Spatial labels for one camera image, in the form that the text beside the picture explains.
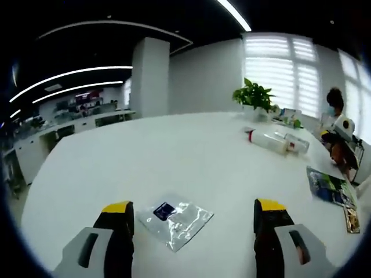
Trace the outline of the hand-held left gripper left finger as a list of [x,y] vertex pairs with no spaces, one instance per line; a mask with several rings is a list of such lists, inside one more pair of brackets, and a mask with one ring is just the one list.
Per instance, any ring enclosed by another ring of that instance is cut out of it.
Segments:
[[133,202],[105,207],[62,251],[54,277],[131,277],[134,254]]

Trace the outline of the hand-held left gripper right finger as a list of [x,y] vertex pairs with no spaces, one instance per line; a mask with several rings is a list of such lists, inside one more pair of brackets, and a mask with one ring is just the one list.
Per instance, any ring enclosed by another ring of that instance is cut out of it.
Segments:
[[[332,277],[325,245],[304,225],[295,224],[277,201],[254,201],[254,253],[257,277]],[[296,246],[304,243],[311,260],[299,262]]]

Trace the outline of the person's left hand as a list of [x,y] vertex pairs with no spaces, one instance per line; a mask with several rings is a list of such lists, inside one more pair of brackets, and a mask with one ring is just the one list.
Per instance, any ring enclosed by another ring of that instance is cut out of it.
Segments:
[[300,243],[296,246],[296,250],[299,256],[299,262],[301,265],[305,265],[310,262],[311,257],[308,249],[304,243]]

